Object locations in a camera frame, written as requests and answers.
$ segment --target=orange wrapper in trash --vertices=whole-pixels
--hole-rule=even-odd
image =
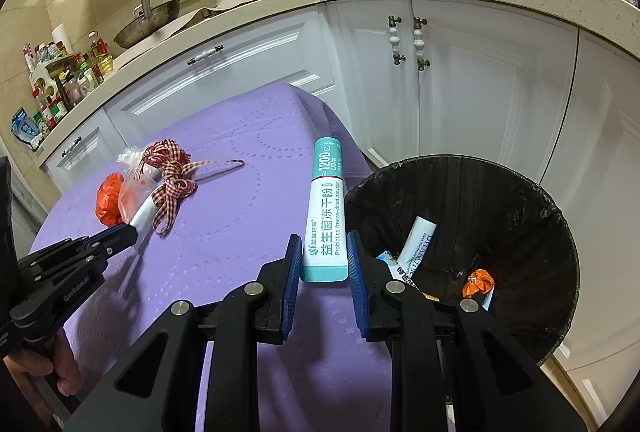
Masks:
[[[111,228],[122,222],[120,209],[118,208],[118,196],[124,177],[122,174],[109,174],[98,188],[95,197],[95,215],[107,228]]]
[[[494,278],[484,269],[476,269],[466,279],[462,287],[462,298],[469,298],[480,292],[483,295],[489,293],[494,287]]]

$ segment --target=black trash bag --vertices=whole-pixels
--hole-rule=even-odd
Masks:
[[[429,156],[393,163],[345,198],[347,231],[373,257],[397,256],[416,216],[437,224],[413,280],[456,304],[468,274],[495,280],[489,313],[541,365],[569,330],[578,300],[578,255],[551,197],[501,165]]]

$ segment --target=purple tablecloth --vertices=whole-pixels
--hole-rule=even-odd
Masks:
[[[171,233],[153,235],[142,255],[128,251],[110,260],[105,284],[65,326],[87,390],[172,301],[221,300],[254,280],[265,262],[282,258],[290,234],[304,235],[314,141],[321,136],[342,143],[348,189],[369,174],[334,113],[287,84],[215,104],[141,144],[172,138],[193,160],[246,164],[202,181],[182,202]],[[103,230],[95,195],[117,169],[105,166],[66,192],[33,249]],[[258,390],[263,431],[388,430],[389,356],[385,346],[360,338],[347,282],[300,283],[289,340],[258,346]],[[204,386],[198,430],[203,402]]]

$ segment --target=red and white checkered ribbon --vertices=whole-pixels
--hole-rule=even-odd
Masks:
[[[230,162],[244,163],[241,159],[231,159]],[[166,235],[174,225],[178,214],[180,200],[191,196],[196,191],[196,181],[185,179],[184,175],[203,165],[214,163],[210,160],[191,163],[191,155],[180,149],[172,139],[163,139],[147,147],[140,160],[134,178],[140,179],[145,164],[160,169],[164,182],[151,194],[158,212],[154,216],[153,226],[156,234]],[[162,220],[166,224],[158,229]]]

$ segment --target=white cabinet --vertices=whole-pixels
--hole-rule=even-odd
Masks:
[[[289,82],[318,95],[345,118],[344,92],[336,90],[323,22],[319,11],[309,8],[217,37],[140,79],[108,104],[107,114],[133,145],[226,98]],[[217,46],[223,48],[188,64]]]
[[[468,0],[412,4],[427,20],[431,62],[418,73],[420,154],[480,157],[540,181],[571,89],[577,29]],[[413,50],[402,65],[415,68]]]
[[[49,177],[65,192],[126,148],[103,110],[78,127],[44,163]]]
[[[353,135],[376,165],[418,154],[417,71],[410,0],[345,0],[328,6],[345,83]],[[389,16],[397,22],[400,53],[394,65]]]
[[[556,351],[572,370],[640,341],[640,63],[584,32],[542,186],[562,209],[580,262],[574,320]]]
[[[598,425],[614,411],[640,369],[640,342],[567,372]]]

